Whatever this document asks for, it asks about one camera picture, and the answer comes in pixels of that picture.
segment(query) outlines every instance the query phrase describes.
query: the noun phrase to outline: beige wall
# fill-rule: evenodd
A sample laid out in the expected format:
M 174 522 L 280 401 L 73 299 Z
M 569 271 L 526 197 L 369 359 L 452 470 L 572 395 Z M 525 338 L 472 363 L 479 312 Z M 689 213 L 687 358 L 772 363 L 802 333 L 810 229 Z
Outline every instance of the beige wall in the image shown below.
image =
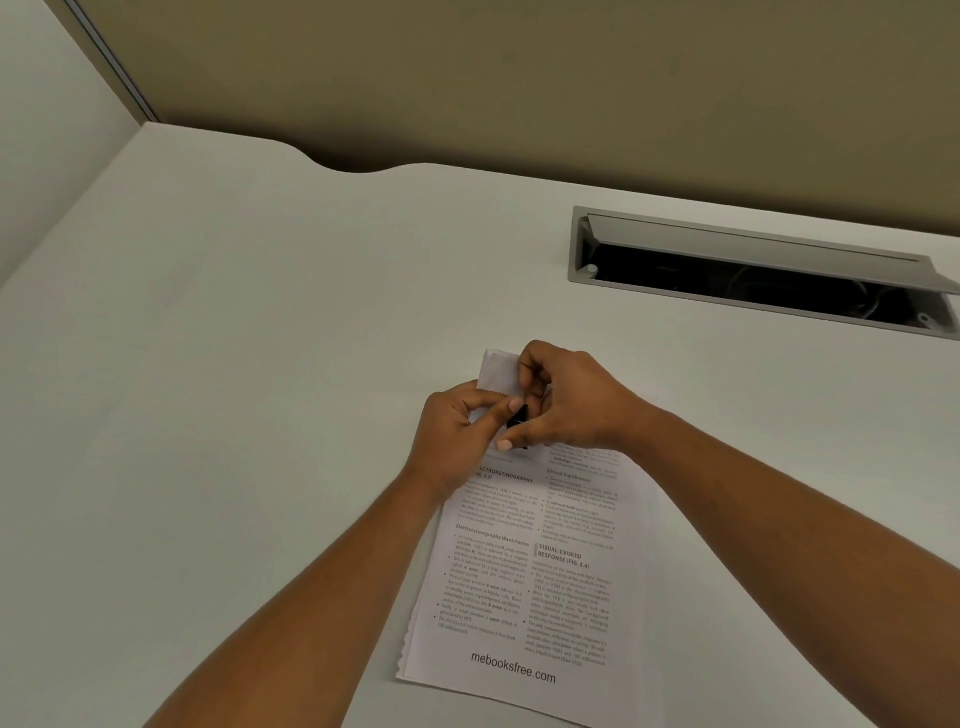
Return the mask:
M 0 284 L 137 128 L 42 0 L 4 0 Z
M 326 163 L 441 161 L 960 232 L 960 3 L 83 5 L 164 120 Z

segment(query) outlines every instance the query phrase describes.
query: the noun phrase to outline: forearm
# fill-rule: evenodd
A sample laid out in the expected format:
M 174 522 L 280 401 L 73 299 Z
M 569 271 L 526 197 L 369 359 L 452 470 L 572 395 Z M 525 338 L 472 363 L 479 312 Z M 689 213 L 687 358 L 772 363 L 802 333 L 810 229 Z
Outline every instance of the forearm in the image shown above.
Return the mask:
M 149 728 L 338 726 L 437 507 L 402 476 L 223 643 Z
M 946 726 L 960 715 L 960 571 L 659 410 L 637 412 L 622 449 L 874 722 Z

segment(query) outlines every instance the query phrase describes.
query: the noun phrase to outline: wrist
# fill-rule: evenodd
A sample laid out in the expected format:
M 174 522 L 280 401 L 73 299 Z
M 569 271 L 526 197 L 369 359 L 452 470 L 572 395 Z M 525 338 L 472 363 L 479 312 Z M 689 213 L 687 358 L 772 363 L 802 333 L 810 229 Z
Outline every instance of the wrist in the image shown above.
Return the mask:
M 653 440 L 658 421 L 665 414 L 659 407 L 631 392 L 614 428 L 613 449 L 633 458 Z
M 403 466 L 394 483 L 416 503 L 428 508 L 431 515 L 446 500 L 445 493 L 448 489 L 441 480 L 430 471 L 417 468 L 410 463 Z

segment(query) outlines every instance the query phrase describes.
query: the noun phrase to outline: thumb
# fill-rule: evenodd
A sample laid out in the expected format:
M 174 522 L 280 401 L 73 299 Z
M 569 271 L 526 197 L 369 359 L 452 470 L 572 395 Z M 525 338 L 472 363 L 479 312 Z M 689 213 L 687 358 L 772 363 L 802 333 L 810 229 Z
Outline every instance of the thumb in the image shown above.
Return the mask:
M 500 427 L 509 422 L 510 418 L 519 412 L 522 406 L 523 400 L 508 397 L 491 407 L 486 415 L 473 423 L 471 429 L 476 430 L 484 438 L 484 442 L 489 444 L 490 440 L 496 437 L 496 433 L 500 431 Z
M 531 445 L 552 443 L 557 439 L 554 418 L 549 414 L 527 420 L 522 425 L 508 429 L 496 448 L 501 452 L 513 448 L 527 448 Z

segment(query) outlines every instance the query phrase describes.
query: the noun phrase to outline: paper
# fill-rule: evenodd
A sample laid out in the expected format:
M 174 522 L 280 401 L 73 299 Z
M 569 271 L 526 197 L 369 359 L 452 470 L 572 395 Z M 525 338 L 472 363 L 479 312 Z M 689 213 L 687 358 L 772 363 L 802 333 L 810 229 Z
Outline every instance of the paper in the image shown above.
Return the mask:
M 479 381 L 518 386 L 516 357 L 488 352 Z M 444 506 L 397 677 L 590 728 L 658 725 L 657 492 L 615 452 L 489 450 Z

